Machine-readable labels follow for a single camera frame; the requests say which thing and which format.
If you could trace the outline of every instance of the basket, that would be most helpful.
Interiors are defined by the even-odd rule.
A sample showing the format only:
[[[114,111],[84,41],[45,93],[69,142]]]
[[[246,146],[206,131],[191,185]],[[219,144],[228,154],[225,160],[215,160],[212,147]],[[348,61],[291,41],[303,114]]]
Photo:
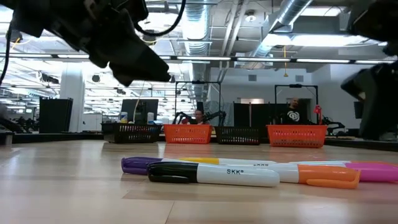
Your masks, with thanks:
[[[218,144],[260,145],[259,128],[215,127]]]
[[[153,143],[161,128],[149,124],[102,123],[104,140],[111,143]]]
[[[267,128],[271,146],[319,148],[325,143],[327,125],[267,125]]]
[[[207,124],[165,124],[167,143],[209,144],[211,126]]]

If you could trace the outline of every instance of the orange basket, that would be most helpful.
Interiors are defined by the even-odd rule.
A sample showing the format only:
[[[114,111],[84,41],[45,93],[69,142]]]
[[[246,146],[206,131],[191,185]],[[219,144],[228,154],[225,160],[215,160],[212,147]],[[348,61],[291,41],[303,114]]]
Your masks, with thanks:
[[[167,143],[209,144],[211,125],[165,124]]]
[[[322,147],[327,127],[327,125],[267,125],[269,142],[271,146],[276,147]]]

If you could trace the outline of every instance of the table surface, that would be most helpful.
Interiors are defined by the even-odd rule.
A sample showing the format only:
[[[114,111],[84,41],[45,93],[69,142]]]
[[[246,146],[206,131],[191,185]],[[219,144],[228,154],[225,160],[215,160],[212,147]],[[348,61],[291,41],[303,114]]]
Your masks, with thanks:
[[[398,153],[324,146],[67,141],[0,148],[1,223],[397,223],[398,184],[356,190],[152,183],[122,174],[122,157],[224,157],[278,162],[374,160]]]

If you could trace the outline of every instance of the orange marker cap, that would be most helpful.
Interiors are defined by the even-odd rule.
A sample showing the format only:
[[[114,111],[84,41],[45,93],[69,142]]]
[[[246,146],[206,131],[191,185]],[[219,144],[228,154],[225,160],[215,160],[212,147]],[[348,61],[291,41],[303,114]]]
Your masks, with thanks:
[[[301,184],[340,189],[355,189],[361,171],[337,166],[297,165]]]

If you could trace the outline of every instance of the pillar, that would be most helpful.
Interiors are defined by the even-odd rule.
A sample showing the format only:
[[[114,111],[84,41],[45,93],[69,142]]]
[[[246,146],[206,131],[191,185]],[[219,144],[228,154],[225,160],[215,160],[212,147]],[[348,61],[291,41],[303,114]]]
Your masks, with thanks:
[[[82,132],[85,109],[85,79],[81,63],[64,63],[61,76],[60,99],[73,99],[69,131]]]

